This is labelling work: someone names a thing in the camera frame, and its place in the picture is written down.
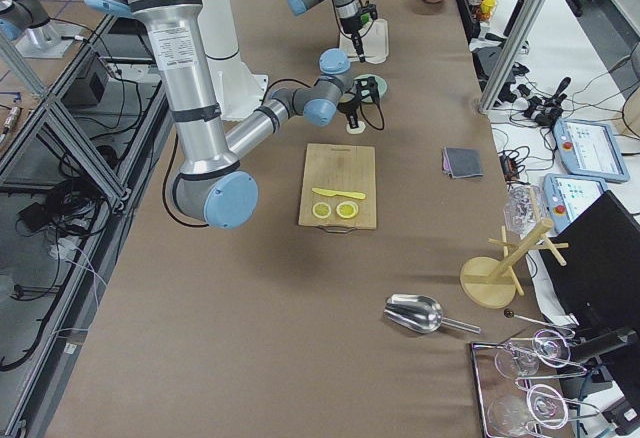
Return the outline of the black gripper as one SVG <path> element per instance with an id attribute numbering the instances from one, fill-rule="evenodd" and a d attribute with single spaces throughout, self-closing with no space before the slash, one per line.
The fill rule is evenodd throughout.
<path id="1" fill-rule="evenodd" d="M 340 26 L 344 34 L 351 34 L 351 42 L 356 56 L 357 52 L 364 52 L 362 37 L 358 33 L 363 28 L 360 21 L 360 16 L 363 13 L 369 13 L 372 21 L 378 18 L 376 5 L 369 1 L 351 1 L 340 7 Z"/>
<path id="2" fill-rule="evenodd" d="M 355 78 L 353 87 L 341 97 L 337 109 L 345 114 L 347 125 L 358 125 L 356 110 L 363 102 L 380 105 L 378 82 L 374 76 Z"/>

